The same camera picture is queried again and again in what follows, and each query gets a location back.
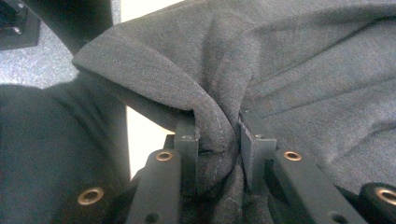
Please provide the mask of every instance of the speckled floor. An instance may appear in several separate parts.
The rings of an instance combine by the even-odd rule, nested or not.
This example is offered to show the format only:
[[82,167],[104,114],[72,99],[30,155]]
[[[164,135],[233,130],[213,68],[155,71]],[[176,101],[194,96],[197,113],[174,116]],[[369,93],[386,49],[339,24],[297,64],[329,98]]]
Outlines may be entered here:
[[[112,1],[113,21],[120,22],[120,0]],[[18,84],[41,89],[76,77],[73,56],[41,22],[38,46],[0,51],[0,85]]]

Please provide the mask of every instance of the cloth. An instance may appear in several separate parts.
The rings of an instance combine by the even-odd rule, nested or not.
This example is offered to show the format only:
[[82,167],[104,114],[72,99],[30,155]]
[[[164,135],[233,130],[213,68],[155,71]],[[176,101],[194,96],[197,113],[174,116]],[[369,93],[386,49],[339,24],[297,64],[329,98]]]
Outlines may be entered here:
[[125,105],[92,79],[0,86],[0,223],[50,223],[86,185],[130,180]]
[[241,107],[337,186],[396,184],[395,15],[394,0],[184,2],[112,27],[73,62],[167,128],[167,106],[194,112],[206,200],[185,222],[270,223],[266,200],[244,193]]

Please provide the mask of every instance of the brass grommet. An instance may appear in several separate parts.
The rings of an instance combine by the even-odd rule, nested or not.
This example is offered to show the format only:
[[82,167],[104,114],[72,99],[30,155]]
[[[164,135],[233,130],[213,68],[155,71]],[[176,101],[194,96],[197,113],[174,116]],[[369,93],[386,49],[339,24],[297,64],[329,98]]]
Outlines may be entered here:
[[97,203],[103,198],[103,195],[105,195],[105,192],[102,188],[86,189],[78,196],[78,203],[81,205]]
[[396,192],[385,188],[376,188],[375,194],[382,201],[396,205]]
[[286,151],[283,153],[283,156],[289,161],[300,161],[303,157],[297,152]]
[[170,151],[163,151],[163,152],[159,152],[155,158],[157,159],[157,161],[170,161],[172,160],[173,154]]

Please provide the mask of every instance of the floor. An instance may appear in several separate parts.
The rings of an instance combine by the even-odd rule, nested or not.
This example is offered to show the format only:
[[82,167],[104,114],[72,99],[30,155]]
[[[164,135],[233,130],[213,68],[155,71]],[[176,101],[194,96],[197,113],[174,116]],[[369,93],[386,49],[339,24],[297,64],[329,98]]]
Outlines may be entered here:
[[[112,0],[113,21],[128,21],[180,0]],[[61,40],[41,23],[38,46],[0,51],[0,85],[19,84],[40,89],[68,82],[78,71]],[[163,147],[171,133],[127,107],[131,177],[145,166],[148,155]]]

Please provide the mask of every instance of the person's leg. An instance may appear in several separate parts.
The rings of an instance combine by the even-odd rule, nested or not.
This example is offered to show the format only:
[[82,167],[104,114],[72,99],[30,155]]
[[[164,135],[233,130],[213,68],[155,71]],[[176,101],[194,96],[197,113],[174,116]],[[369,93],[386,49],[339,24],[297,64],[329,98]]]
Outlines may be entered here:
[[81,186],[129,180],[124,106],[85,77],[0,86],[0,222],[49,223]]

